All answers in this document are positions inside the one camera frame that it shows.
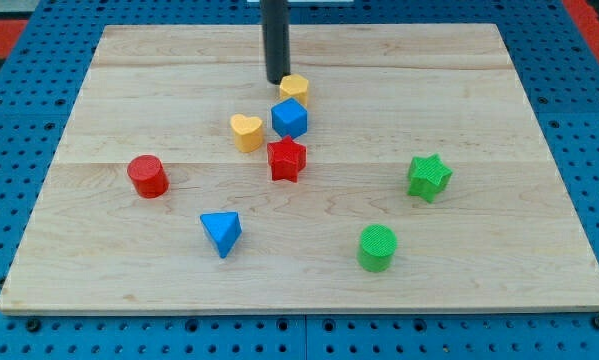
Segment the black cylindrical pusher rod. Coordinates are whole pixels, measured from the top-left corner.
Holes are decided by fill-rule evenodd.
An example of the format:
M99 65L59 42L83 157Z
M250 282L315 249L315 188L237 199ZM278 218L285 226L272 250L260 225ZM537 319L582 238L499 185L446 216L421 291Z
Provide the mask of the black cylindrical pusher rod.
M279 85L291 73L287 0L261 0L261 27L267 80Z

